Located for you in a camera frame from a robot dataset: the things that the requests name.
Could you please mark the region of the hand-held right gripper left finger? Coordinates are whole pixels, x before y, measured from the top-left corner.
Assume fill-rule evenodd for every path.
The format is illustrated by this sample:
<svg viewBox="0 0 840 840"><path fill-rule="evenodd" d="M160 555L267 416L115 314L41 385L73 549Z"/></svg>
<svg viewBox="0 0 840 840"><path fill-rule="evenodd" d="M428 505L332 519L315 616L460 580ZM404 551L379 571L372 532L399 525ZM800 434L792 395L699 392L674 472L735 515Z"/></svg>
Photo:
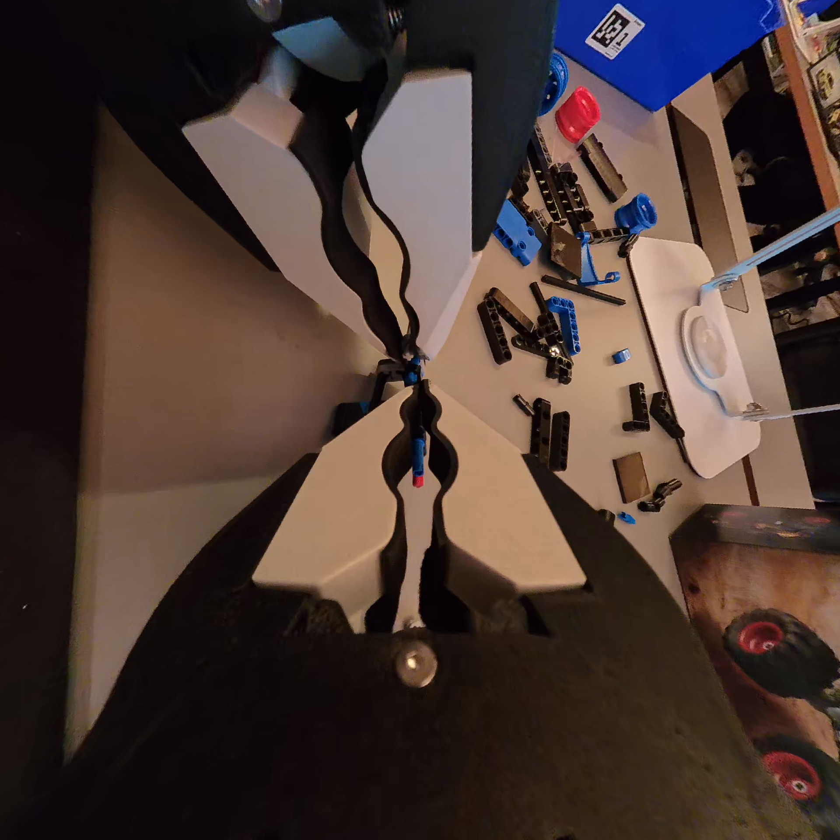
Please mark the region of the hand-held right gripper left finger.
<svg viewBox="0 0 840 840"><path fill-rule="evenodd" d="M420 627L422 490L411 468L386 482L388 446L407 433L405 388L324 445L252 575L264 589L296 591L340 604L354 631L385 594L396 594L387 631Z"/></svg>

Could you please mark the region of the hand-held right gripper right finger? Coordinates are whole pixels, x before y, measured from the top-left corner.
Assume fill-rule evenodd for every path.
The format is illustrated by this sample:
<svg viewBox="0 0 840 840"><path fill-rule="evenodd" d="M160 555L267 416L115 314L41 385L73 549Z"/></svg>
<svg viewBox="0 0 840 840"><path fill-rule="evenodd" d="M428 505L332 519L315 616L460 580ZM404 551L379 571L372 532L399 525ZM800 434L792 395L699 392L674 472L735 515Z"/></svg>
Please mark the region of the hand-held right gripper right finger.
<svg viewBox="0 0 840 840"><path fill-rule="evenodd" d="M422 617L489 617L523 596L587 584L530 463L428 382L420 391L427 465L438 483L420 577Z"/></svg>

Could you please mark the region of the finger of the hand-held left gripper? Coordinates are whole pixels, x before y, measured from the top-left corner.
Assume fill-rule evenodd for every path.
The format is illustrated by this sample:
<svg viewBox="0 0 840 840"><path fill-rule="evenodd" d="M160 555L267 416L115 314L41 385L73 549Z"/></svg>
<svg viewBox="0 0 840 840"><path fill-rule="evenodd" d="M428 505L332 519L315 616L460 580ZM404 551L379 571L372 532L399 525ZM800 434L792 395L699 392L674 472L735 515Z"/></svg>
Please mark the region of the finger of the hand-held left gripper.
<svg viewBox="0 0 840 840"><path fill-rule="evenodd" d="M406 300L429 360L454 327L481 258L472 241L472 88L467 70L408 73L362 150L374 202L407 247Z"/></svg>
<svg viewBox="0 0 840 840"><path fill-rule="evenodd" d="M370 257L348 112L284 48L225 110L183 133L283 276L397 360L403 332Z"/></svg>

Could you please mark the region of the black blue toy brick assembly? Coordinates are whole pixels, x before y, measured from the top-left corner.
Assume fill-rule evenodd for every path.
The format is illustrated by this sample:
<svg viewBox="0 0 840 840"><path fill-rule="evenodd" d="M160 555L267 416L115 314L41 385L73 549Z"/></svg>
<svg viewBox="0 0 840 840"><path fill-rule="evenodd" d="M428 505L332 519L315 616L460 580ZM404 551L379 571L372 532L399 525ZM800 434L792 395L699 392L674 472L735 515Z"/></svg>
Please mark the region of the black blue toy brick assembly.
<svg viewBox="0 0 840 840"><path fill-rule="evenodd" d="M336 406L332 417L333 438L341 435L351 426L368 416L385 400L385 387L390 383L402 383L405 388L415 387L424 378L424 367L419 355L409 361L380 360L374 372L374 386L371 398L364 402L343 402ZM425 458L427 454L427 432L422 414L411 422L411 459L413 487L422 488L425 483Z"/></svg>

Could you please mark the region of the grey desk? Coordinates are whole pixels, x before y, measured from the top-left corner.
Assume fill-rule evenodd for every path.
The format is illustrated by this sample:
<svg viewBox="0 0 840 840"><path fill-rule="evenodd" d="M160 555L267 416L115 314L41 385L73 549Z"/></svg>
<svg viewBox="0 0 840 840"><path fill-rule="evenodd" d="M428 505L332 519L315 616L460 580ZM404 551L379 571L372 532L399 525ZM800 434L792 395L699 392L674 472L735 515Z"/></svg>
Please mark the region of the grey desk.
<svg viewBox="0 0 840 840"><path fill-rule="evenodd" d="M320 448L334 407L369 395L382 357L215 225L107 112L96 175L66 756L173 581L238 511ZM569 411L562 478L594 508L618 509L621 455L641 452L653 485L680 479L662 512L619 531L682 603L669 534L706 502L812 508L800 443L792 420L760 424L752 473L739 461L702 479L657 425L624 434L627 385L662 385L626 262L606 247L595 263L622 273L611 293L626 305L579 301L583 352L571 385L550 385L526 353L502 366L491 359L477 302L498 287L533 312L529 284L545 272L521 267L497 241L427 377L521 451L529 423L514 394ZM622 349L631 360L614 364Z"/></svg>

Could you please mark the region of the dark desk mat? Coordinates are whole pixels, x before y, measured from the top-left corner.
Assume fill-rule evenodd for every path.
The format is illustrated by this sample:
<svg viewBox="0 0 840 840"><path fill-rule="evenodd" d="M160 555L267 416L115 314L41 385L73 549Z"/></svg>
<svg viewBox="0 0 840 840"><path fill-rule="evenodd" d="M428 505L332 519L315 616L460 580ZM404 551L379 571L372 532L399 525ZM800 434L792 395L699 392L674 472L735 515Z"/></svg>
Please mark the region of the dark desk mat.
<svg viewBox="0 0 840 840"><path fill-rule="evenodd" d="M734 181L722 123L674 103L666 112L691 234L716 275L739 261L730 218Z"/></svg>

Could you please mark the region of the blue toy wheel hub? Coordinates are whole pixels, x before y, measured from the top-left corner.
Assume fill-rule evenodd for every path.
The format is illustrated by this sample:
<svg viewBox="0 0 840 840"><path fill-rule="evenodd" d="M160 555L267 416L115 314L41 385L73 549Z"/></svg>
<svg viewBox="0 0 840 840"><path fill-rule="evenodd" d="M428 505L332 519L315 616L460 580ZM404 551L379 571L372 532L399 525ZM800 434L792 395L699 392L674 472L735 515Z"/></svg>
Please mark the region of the blue toy wheel hub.
<svg viewBox="0 0 840 840"><path fill-rule="evenodd" d="M546 81L539 109L542 117L554 110L569 84L570 72L566 60L555 49L549 61L549 75Z"/></svg>
<svg viewBox="0 0 840 840"><path fill-rule="evenodd" d="M615 210L614 222L617 228L625 228L630 235L641 235L656 226L657 209L647 194L639 193Z"/></svg>

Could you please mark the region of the small red toy wheel hub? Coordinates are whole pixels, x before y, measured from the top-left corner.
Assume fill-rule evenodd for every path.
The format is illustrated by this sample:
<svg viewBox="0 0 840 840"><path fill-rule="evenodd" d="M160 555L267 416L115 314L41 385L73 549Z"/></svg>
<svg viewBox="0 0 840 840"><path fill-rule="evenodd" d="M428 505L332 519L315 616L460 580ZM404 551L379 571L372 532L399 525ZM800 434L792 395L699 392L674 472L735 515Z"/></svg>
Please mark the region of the small red toy wheel hub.
<svg viewBox="0 0 840 840"><path fill-rule="evenodd" d="M557 108L554 121L563 139L579 145L602 118L601 107L587 87L577 87Z"/></svg>

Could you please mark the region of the long dark toy beam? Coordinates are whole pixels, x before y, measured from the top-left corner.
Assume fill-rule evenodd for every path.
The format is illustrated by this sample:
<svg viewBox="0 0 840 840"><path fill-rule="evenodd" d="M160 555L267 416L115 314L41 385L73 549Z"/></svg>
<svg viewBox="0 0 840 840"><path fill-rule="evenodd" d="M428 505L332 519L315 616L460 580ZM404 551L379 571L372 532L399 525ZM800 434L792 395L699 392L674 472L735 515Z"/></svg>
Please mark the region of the long dark toy beam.
<svg viewBox="0 0 840 840"><path fill-rule="evenodd" d="M552 217L558 217L562 202L551 171L552 162L548 149L537 123L534 123L528 141L528 160L546 209Z"/></svg>

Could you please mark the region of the wide black studded toy beam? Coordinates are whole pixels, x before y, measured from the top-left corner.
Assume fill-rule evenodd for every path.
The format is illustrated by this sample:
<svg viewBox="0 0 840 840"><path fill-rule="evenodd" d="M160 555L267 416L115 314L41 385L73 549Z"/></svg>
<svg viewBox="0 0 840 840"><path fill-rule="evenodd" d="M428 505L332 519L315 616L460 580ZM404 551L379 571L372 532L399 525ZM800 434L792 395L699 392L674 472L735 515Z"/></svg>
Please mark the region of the wide black studded toy beam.
<svg viewBox="0 0 840 840"><path fill-rule="evenodd" d="M580 231L594 231L594 214L571 164L552 164L549 172L552 184L560 197L563 217L568 221L572 232L577 234Z"/></svg>

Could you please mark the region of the black glossy toy block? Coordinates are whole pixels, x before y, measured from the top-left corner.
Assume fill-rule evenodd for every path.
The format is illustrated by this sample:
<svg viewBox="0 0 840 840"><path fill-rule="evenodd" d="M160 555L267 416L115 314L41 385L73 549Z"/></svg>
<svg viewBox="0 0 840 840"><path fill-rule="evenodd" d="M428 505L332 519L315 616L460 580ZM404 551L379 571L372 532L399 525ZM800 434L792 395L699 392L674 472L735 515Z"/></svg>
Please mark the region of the black glossy toy block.
<svg viewBox="0 0 840 840"><path fill-rule="evenodd" d="M594 133L590 133L577 147L577 152L605 198L610 203L617 203L626 194L627 185L606 153L603 143Z"/></svg>

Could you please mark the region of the large black flat toy tile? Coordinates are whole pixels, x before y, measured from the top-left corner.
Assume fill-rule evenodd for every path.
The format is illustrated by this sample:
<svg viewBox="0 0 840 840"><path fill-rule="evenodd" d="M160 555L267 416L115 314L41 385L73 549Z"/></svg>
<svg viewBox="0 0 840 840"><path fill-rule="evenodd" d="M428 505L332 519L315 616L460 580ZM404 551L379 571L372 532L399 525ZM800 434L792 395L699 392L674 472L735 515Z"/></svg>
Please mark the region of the large black flat toy tile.
<svg viewBox="0 0 840 840"><path fill-rule="evenodd" d="M630 503L650 497L651 489L648 483L643 455L633 452L614 458L612 465L622 501Z"/></svg>

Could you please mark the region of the small black flat toy tile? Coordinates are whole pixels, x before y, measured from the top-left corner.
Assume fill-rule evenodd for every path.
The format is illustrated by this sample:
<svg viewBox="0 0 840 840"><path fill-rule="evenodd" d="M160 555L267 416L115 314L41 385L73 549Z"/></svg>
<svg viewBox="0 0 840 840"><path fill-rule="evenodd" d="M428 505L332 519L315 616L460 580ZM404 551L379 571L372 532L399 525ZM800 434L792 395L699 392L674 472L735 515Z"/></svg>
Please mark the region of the small black flat toy tile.
<svg viewBox="0 0 840 840"><path fill-rule="evenodd" d="M580 282L582 271L581 241L565 226L552 222L549 226L549 257L561 277Z"/></svg>

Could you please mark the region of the blue storage bin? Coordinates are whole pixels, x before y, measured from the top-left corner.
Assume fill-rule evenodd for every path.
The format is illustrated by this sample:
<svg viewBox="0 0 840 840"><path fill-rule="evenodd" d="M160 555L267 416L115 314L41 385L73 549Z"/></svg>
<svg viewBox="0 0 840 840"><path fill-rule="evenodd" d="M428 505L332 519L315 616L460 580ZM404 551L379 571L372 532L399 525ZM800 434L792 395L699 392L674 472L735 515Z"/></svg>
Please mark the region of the blue storage bin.
<svg viewBox="0 0 840 840"><path fill-rule="evenodd" d="M784 22L776 1L560 1L554 45L655 112Z"/></svg>

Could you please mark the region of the blue curved toy panel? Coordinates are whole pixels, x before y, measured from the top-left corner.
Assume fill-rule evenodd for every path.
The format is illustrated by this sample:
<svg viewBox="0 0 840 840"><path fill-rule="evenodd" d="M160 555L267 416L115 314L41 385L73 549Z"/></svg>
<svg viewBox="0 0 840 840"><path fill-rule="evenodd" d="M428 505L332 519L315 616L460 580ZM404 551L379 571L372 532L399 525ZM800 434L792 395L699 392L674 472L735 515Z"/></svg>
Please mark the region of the blue curved toy panel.
<svg viewBox="0 0 840 840"><path fill-rule="evenodd" d="M595 269L591 251L592 235L589 232L581 231L576 235L581 243L581 278L579 284L582 287L597 287L610 285L621 279L619 271L609 271L600 277Z"/></svg>

